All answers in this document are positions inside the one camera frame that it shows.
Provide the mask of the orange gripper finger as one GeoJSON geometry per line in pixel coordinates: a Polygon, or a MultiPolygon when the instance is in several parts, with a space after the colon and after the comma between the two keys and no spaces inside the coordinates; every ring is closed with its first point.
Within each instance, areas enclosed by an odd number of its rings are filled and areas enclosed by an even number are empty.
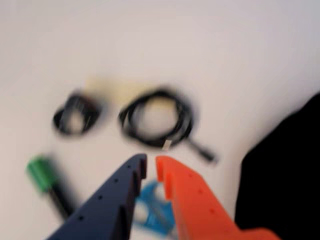
{"type": "Polygon", "coordinates": [[[170,156],[160,155],[155,161],[180,240],[279,239],[266,228],[241,230],[198,172],[170,156]]]}

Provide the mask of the navy gripper finger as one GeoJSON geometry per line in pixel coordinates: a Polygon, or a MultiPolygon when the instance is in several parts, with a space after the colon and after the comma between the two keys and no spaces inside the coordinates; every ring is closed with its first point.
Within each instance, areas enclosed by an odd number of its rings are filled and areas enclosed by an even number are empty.
{"type": "Polygon", "coordinates": [[[132,156],[49,239],[128,240],[146,176],[147,155],[132,156]]]}

